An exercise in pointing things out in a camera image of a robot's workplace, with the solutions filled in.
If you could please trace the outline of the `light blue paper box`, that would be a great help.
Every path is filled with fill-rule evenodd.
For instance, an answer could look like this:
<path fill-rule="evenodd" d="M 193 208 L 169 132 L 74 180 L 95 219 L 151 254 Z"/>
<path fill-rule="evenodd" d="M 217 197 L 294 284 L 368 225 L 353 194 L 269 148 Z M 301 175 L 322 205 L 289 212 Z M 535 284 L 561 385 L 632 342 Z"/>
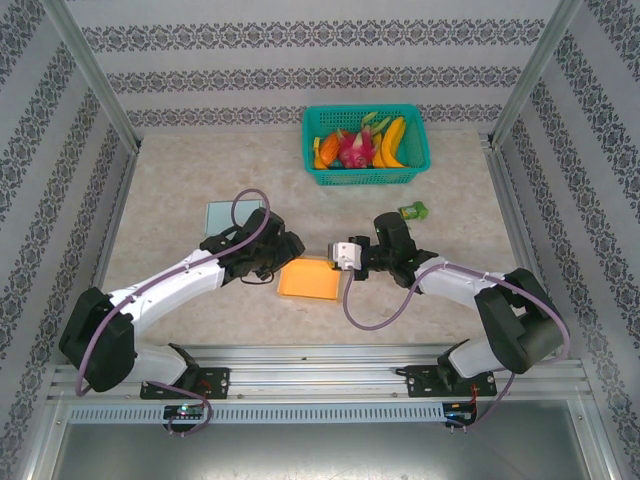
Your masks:
<path fill-rule="evenodd" d="M 240 200 L 235 207 L 234 223 L 231 216 L 232 201 L 212 202 L 207 205 L 205 236 L 215 236 L 235 224 L 243 225 L 252 212 L 264 206 L 262 200 Z"/>

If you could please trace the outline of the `orange cloth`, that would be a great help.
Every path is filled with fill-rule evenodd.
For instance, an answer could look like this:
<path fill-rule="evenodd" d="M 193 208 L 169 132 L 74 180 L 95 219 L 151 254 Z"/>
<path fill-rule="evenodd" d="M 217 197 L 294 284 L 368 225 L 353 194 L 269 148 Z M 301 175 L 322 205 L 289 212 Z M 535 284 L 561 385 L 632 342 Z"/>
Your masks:
<path fill-rule="evenodd" d="M 340 280 L 340 272 L 329 261 L 298 258 L 280 271 L 277 293 L 283 297 L 336 301 Z"/>

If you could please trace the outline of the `green snack packet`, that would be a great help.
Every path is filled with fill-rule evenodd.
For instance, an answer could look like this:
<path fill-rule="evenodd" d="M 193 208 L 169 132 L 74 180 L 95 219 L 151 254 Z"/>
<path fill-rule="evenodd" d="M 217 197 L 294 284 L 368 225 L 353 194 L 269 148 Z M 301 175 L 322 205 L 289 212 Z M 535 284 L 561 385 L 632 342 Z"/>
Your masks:
<path fill-rule="evenodd" d="M 424 220 L 429 215 L 429 209 L 421 201 L 415 201 L 410 205 L 402 206 L 398 213 L 405 220 Z"/>

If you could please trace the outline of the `teal plastic basket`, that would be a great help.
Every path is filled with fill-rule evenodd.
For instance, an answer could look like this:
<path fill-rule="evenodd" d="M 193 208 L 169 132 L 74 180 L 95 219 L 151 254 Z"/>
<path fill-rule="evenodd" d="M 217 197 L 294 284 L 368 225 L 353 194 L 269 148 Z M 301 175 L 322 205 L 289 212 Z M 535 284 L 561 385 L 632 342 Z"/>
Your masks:
<path fill-rule="evenodd" d="M 325 138 L 337 128 L 355 131 L 361 119 L 374 112 L 380 121 L 389 116 L 406 121 L 406 130 L 396 154 L 400 168 L 346 169 L 342 166 L 317 169 L 313 141 Z M 321 186 L 404 184 L 431 167 L 431 152 L 420 110 L 412 104 L 321 105 L 304 111 L 302 117 L 303 165 Z"/>

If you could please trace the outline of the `pink dragon fruit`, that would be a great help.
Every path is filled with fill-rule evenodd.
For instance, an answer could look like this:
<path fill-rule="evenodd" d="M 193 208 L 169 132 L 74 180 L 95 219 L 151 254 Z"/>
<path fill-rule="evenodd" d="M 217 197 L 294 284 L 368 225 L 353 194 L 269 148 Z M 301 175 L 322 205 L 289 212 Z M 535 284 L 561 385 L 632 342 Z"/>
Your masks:
<path fill-rule="evenodd" d="M 342 129 L 336 132 L 340 136 L 340 151 L 337 160 L 346 169 L 364 169 L 372 167 L 375 155 L 372 138 L 381 133 L 391 121 L 387 116 L 374 122 L 376 112 L 365 115 L 360 122 L 360 129 L 356 133 L 345 133 Z"/>

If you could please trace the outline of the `orange fruit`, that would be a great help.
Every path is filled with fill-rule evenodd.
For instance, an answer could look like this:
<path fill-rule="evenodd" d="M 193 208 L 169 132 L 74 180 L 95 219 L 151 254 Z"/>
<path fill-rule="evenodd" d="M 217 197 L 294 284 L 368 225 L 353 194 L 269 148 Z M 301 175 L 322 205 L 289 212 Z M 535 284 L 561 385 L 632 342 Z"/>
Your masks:
<path fill-rule="evenodd" d="M 319 159 L 325 167 L 329 167 L 339 155 L 340 136 L 337 132 L 328 135 L 319 145 Z"/>

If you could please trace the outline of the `small electronics board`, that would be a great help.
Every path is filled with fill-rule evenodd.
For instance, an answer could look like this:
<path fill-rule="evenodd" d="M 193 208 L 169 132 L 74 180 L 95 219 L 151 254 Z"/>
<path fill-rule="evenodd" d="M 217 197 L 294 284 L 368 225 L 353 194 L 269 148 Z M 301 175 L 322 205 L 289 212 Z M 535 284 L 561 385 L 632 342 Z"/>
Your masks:
<path fill-rule="evenodd" d="M 477 416 L 475 403 L 444 403 L 443 408 L 446 418 L 461 423 L 473 423 Z"/>
<path fill-rule="evenodd" d="M 184 421 L 201 421 L 207 410 L 202 405 L 196 404 L 182 404 L 182 405 L 167 405 L 164 407 L 163 419 L 169 420 L 184 420 Z"/>

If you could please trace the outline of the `aluminium side rail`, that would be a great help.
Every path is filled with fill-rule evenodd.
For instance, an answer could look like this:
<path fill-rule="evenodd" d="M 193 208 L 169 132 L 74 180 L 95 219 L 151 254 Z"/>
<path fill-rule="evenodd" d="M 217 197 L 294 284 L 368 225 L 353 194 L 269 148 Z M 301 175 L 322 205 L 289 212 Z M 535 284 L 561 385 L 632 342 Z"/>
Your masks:
<path fill-rule="evenodd" d="M 525 217 L 501 153 L 492 148 L 484 148 L 483 152 L 516 264 L 530 270 L 543 290 L 548 292 L 534 256 Z"/>
<path fill-rule="evenodd" d="M 109 157 L 104 158 L 103 163 L 96 164 L 74 224 L 69 246 L 77 248 L 78 277 L 69 294 L 58 347 L 64 360 L 75 368 L 78 367 L 81 356 L 79 359 L 68 358 L 68 324 L 82 294 L 90 287 L 102 285 L 136 158 L 137 155 L 132 153 L 124 161 Z"/>

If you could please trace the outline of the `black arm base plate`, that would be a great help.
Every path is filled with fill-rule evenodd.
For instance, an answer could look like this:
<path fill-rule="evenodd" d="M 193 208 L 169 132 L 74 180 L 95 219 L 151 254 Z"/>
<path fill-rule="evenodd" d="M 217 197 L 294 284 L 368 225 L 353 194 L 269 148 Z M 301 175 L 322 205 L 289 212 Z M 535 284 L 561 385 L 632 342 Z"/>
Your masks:
<path fill-rule="evenodd" d="M 170 387 L 180 392 L 145 382 L 140 388 L 143 400 L 187 399 L 199 395 L 206 399 L 223 400 L 227 398 L 230 383 L 230 370 L 216 367 L 188 368 Z"/>
<path fill-rule="evenodd" d="M 410 398 L 494 397 L 497 394 L 495 381 L 489 380 L 492 372 L 463 378 L 449 366 L 408 365 L 396 368 L 395 374 L 405 379 Z"/>

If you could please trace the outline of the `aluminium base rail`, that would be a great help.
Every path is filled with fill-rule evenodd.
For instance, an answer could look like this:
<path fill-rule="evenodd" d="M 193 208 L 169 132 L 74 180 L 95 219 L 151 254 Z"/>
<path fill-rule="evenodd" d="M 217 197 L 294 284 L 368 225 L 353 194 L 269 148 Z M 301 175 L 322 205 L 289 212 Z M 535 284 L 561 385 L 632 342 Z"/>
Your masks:
<path fill-rule="evenodd" d="M 452 345 L 187 346 L 203 367 L 230 369 L 227 402 L 382 402 L 408 398 L 396 368 L 435 363 Z M 46 402 L 116 404 L 139 401 L 141 383 L 124 382 L 105 393 L 74 394 L 75 369 L 59 365 Z M 592 388 L 580 360 L 536 366 L 518 376 L 503 400 L 588 399 Z"/>

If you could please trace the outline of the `aluminium frame post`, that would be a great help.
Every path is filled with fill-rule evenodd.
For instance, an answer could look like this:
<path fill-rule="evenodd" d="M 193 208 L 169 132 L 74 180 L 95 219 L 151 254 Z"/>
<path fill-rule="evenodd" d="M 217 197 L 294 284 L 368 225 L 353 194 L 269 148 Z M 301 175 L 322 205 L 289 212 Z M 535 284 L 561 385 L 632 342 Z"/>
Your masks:
<path fill-rule="evenodd" d="M 120 139 L 130 152 L 137 154 L 141 140 L 66 1 L 40 0 L 40 2 L 81 70 L 87 84 L 104 108 Z"/>
<path fill-rule="evenodd" d="M 506 101 L 493 130 L 482 140 L 485 150 L 501 145 L 516 121 L 530 92 L 543 74 L 560 40 L 571 24 L 583 0 L 559 0 L 516 85 Z"/>

